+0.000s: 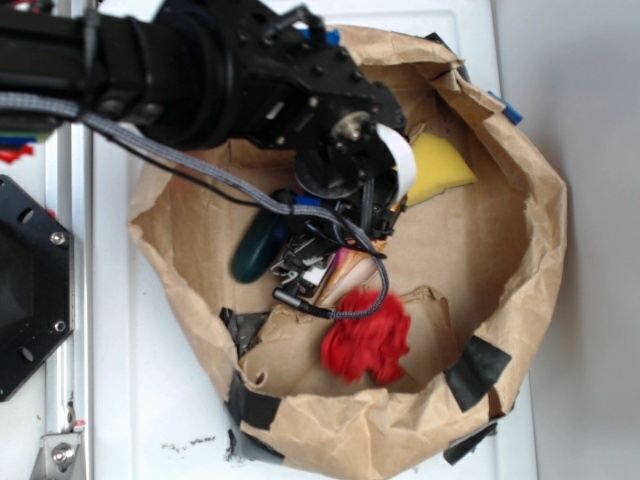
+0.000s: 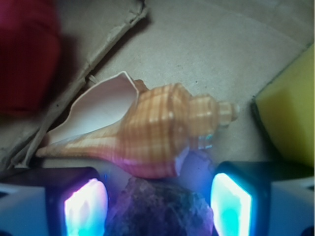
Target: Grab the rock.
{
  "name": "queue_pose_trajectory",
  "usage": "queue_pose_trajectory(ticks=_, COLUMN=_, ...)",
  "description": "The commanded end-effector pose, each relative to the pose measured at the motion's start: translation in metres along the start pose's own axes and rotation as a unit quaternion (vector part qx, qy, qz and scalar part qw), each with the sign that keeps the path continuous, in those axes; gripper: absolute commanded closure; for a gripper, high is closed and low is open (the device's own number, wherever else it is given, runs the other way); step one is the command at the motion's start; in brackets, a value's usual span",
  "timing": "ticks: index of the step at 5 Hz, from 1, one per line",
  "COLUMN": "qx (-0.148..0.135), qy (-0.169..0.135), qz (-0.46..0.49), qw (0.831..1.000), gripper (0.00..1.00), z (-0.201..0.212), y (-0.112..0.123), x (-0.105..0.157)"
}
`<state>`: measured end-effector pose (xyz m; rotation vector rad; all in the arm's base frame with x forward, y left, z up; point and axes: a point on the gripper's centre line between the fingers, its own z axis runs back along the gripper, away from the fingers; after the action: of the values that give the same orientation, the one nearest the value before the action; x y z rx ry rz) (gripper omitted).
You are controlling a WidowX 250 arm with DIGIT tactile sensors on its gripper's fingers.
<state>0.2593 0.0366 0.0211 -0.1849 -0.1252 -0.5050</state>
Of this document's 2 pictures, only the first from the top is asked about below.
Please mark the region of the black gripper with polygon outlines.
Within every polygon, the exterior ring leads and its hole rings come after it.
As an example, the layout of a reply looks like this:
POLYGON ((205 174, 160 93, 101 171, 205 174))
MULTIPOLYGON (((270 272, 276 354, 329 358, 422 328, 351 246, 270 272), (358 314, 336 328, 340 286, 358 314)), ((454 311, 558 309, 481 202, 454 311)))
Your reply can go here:
POLYGON ((280 214, 291 235, 266 271, 280 296, 311 297, 341 248, 366 248, 355 228, 370 240, 392 234, 408 189, 406 120, 391 92, 323 29, 263 29, 250 40, 249 107, 250 142, 295 153, 296 186, 271 199, 330 215, 280 214))

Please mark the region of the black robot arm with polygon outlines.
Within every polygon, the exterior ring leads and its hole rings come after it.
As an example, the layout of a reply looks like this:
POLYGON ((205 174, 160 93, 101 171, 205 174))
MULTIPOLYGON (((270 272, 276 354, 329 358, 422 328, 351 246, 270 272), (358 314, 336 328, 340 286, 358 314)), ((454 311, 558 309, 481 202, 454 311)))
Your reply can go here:
POLYGON ((1 5, 4 155, 80 122, 190 182, 213 179, 216 194, 261 215, 237 266, 255 271, 286 242, 275 295, 292 305, 303 275, 339 248, 369 254, 392 233, 414 175, 404 114, 307 7, 163 1, 149 21, 52 10, 1 5), (265 194, 186 158, 232 139, 292 151, 302 195, 265 194))

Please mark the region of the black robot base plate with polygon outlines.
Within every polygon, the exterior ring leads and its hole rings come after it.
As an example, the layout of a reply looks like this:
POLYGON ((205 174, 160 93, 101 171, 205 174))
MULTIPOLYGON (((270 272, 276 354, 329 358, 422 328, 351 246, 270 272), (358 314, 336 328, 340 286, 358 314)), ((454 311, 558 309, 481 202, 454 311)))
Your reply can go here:
POLYGON ((1 176, 1 400, 10 400, 71 333, 73 236, 1 176))

